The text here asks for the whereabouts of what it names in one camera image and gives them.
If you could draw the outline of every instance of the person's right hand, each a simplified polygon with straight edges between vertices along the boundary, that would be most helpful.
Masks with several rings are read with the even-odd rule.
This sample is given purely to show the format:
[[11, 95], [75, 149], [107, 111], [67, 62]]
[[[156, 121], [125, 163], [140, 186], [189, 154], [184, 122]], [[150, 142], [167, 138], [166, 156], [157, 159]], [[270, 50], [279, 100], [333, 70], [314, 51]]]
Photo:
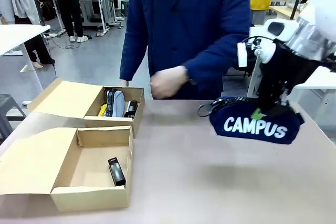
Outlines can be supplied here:
[[122, 80], [122, 79], [120, 79], [120, 81], [119, 81], [119, 84], [118, 84], [119, 86], [121, 86], [121, 87], [128, 87], [128, 85], [129, 85], [129, 82], [128, 81], [125, 81], [125, 80]]

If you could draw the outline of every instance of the hand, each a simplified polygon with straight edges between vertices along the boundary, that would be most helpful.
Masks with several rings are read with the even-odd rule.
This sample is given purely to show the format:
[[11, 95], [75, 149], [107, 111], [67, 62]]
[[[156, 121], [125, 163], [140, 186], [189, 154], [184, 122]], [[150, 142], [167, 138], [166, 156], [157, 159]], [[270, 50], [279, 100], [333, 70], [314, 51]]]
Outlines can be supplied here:
[[121, 86], [121, 87], [128, 87], [128, 85], [129, 85], [128, 81], [121, 80], [121, 79], [120, 79], [119, 84], [118, 84], [118, 86]]
[[159, 71], [151, 78], [152, 95], [157, 99], [172, 97], [186, 82], [187, 71], [183, 66]]

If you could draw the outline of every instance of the box lid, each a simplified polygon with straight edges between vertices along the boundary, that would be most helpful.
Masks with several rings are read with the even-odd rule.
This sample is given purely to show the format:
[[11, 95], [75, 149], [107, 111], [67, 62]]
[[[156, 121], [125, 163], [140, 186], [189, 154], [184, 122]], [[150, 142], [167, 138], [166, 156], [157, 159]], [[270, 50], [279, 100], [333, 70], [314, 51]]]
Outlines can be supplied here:
[[103, 86], [56, 79], [28, 105], [30, 111], [83, 119]]
[[16, 140], [0, 157], [0, 194], [50, 194], [77, 129]]

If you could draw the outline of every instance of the shoe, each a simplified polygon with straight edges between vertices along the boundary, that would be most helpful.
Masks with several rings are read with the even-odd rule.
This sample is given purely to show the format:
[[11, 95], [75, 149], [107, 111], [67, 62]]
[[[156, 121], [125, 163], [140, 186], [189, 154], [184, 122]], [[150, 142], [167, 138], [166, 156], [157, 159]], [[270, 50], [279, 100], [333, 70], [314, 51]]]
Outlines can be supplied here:
[[76, 37], [75, 36], [69, 36], [70, 42], [76, 42]]
[[32, 61], [32, 64], [33, 64], [34, 68], [42, 68], [43, 67], [39, 63], [34, 62], [34, 61]]
[[78, 43], [83, 43], [88, 40], [88, 37], [83, 36], [83, 37], [77, 37], [77, 42]]

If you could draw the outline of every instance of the blue jacket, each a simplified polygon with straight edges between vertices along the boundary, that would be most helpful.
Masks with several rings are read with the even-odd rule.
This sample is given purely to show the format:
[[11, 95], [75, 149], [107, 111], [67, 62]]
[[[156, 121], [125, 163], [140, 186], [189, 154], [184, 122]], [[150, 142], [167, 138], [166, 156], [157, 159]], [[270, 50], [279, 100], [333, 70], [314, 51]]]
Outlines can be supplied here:
[[249, 27], [249, 0], [130, 0], [120, 78], [132, 80], [148, 46], [150, 76], [188, 69], [192, 82], [173, 99], [216, 99]]

